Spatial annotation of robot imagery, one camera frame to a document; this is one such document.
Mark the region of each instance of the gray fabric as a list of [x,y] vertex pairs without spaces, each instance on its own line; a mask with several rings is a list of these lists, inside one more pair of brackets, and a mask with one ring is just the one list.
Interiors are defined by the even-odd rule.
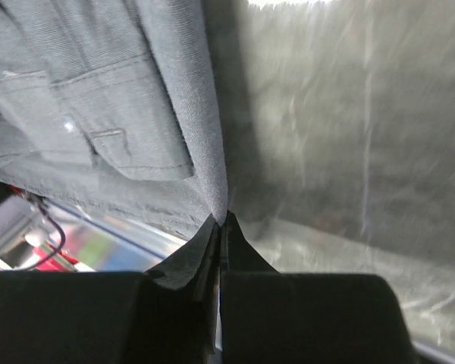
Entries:
[[195,231],[228,196],[201,7],[148,3],[0,2],[0,180]]

